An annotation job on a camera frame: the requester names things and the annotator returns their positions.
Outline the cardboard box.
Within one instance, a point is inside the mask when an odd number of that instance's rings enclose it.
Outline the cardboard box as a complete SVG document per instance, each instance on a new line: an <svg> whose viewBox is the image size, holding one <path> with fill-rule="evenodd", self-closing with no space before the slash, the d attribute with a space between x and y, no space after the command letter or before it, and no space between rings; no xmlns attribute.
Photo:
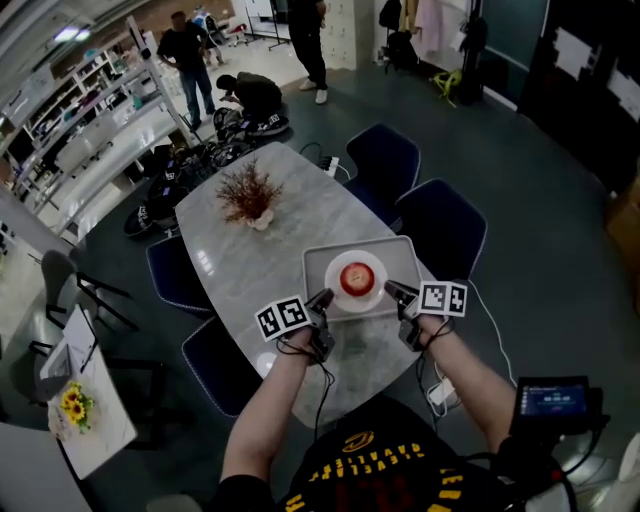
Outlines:
<svg viewBox="0 0 640 512"><path fill-rule="evenodd" d="M610 202L605 227L629 271L640 274L640 173Z"/></svg>

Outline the person's black printed jersey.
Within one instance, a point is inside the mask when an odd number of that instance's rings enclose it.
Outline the person's black printed jersey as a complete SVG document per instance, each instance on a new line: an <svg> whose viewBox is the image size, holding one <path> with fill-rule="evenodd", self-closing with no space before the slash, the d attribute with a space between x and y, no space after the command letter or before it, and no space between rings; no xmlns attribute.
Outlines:
<svg viewBox="0 0 640 512"><path fill-rule="evenodd" d="M514 491L411 409L377 397L317 439L282 498L254 476L232 476L206 512L524 512Z"/></svg>

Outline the yellow-green bag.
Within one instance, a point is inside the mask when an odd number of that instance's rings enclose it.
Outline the yellow-green bag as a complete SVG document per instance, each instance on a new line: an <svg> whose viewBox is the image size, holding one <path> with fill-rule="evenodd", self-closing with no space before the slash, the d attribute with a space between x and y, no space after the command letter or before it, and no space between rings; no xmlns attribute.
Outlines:
<svg viewBox="0 0 640 512"><path fill-rule="evenodd" d="M454 96L461 81L461 69L456 69L451 72L438 72L430 78L430 82L440 91L440 98L444 99L452 107L456 107Z"/></svg>

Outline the black monitor screen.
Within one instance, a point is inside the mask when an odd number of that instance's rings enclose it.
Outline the black monitor screen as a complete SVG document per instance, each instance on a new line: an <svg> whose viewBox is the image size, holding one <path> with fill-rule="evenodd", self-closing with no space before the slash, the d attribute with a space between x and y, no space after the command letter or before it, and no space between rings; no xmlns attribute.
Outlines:
<svg viewBox="0 0 640 512"><path fill-rule="evenodd" d="M603 390L587 376L521 377L509 433L559 438L600 432L610 419L603 412Z"/></svg>

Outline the dried plant in white pot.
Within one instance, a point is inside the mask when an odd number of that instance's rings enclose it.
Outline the dried plant in white pot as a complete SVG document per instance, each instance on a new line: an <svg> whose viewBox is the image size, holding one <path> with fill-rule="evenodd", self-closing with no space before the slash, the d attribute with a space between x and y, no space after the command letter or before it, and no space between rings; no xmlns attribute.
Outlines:
<svg viewBox="0 0 640 512"><path fill-rule="evenodd" d="M216 198L221 201L227 224L246 225L258 232L265 231L275 217L275 205L283 192L270 175L258 168L256 158L239 169L224 171Z"/></svg>

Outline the red apple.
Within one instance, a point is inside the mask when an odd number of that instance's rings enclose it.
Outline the red apple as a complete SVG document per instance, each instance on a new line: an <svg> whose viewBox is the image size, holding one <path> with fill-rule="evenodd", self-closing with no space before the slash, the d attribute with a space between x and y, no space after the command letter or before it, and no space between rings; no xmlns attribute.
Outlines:
<svg viewBox="0 0 640 512"><path fill-rule="evenodd" d="M340 273L340 285L350 296L367 295L374 287L375 274L365 263L353 262L346 265Z"/></svg>

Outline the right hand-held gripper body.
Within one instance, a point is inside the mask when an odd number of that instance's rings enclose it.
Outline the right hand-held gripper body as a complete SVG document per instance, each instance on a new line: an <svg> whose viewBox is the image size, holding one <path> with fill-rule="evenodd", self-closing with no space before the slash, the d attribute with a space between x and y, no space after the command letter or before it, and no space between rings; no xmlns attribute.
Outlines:
<svg viewBox="0 0 640 512"><path fill-rule="evenodd" d="M413 352L421 352L436 338L448 334L454 327L456 318L466 315L468 288L451 281L421 281L418 297L408 306L398 303L400 321L399 338ZM424 329L420 326L421 316L440 319L440 325L426 342L421 342Z"/></svg>

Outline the clipboard with paper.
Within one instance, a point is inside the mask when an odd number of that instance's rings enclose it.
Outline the clipboard with paper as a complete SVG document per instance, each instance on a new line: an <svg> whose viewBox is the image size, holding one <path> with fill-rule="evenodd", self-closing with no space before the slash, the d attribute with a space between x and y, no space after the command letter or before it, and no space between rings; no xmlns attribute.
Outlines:
<svg viewBox="0 0 640 512"><path fill-rule="evenodd" d="M74 306L63 329L63 341L69 348L74 368L79 374L83 373L95 349L96 334L89 314L79 305Z"/></svg>

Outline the sunflower bouquet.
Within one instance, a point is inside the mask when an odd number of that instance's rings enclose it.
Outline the sunflower bouquet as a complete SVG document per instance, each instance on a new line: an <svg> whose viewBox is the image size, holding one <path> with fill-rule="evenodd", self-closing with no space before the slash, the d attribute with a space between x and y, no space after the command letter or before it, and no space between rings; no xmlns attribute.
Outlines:
<svg viewBox="0 0 640 512"><path fill-rule="evenodd" d="M62 394L59 408L72 426L85 433L91 429L94 406L94 399L83 391L82 384L71 382Z"/></svg>

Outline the person's right forearm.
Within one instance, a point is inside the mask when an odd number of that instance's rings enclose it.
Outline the person's right forearm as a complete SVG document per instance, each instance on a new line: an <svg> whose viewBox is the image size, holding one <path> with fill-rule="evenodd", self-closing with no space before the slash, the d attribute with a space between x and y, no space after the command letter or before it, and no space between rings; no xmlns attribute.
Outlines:
<svg viewBox="0 0 640 512"><path fill-rule="evenodd" d="M454 332L444 334L444 320L420 315L420 343L451 381L462 405L484 434L488 449L496 454L509 437L516 391L482 362Z"/></svg>

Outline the grey rectangular tray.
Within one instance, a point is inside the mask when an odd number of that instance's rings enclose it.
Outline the grey rectangular tray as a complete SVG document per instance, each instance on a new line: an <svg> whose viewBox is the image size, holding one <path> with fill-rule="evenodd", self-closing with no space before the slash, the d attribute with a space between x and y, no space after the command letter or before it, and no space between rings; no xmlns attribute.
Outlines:
<svg viewBox="0 0 640 512"><path fill-rule="evenodd" d="M364 250L378 257L387 270L387 280L395 280L414 288L421 281L421 267L415 256L412 242L406 236L312 247L302 253L303 284L306 299L310 299L326 288L324 276L329 263L336 256L347 250ZM326 311L326 317L330 322L340 322L383 316L394 314L395 312L396 302L384 290L381 302L372 311L347 313L331 304Z"/></svg>

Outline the white round plate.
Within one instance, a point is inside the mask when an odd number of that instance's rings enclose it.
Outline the white round plate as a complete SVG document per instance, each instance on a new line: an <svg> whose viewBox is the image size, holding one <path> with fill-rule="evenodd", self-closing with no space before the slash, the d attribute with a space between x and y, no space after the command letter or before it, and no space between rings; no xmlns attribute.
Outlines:
<svg viewBox="0 0 640 512"><path fill-rule="evenodd" d="M342 269L353 262L367 264L375 274L373 289L367 295L361 297L348 295L340 285ZM336 256L329 263L324 276L324 285L334 292L333 305L347 313L366 313L372 311L381 302L384 296L384 284L387 279L387 270L378 257L364 250L347 250Z"/></svg>

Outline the person's left forearm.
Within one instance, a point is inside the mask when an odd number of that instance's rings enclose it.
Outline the person's left forearm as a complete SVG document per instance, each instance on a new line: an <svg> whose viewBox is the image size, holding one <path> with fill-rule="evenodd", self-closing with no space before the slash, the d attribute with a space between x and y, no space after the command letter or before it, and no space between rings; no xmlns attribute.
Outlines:
<svg viewBox="0 0 640 512"><path fill-rule="evenodd" d="M248 475L264 482L286 433L293 405L305 378L312 331L291 334L261 386L237 418L227 442L221 479Z"/></svg>

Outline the pile of black devices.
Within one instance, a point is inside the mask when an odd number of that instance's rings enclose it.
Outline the pile of black devices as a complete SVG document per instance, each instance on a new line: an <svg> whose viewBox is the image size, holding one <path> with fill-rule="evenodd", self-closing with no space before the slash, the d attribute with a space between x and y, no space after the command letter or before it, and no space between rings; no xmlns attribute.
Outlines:
<svg viewBox="0 0 640 512"><path fill-rule="evenodd" d="M193 147L162 145L144 165L152 184L140 205L128 216L124 233L138 238L155 229L177 227L176 206L200 183L221 168L252 152L257 143L285 132L289 119L276 112L257 118L222 107L214 113L215 136Z"/></svg>

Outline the white shelf unit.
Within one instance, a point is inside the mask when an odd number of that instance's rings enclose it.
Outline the white shelf unit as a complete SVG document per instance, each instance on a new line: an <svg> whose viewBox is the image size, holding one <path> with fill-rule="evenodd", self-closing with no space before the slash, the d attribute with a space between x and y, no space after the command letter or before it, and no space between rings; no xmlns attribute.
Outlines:
<svg viewBox="0 0 640 512"><path fill-rule="evenodd" d="M36 189L34 215L54 204L62 188L68 191L56 206L57 223L50 230L62 235L78 226L91 202L124 170L175 131L192 146L198 136L175 109L156 65L155 53L141 36L135 19L126 20L139 62L66 121L19 168L12 191L26 185Z"/></svg>

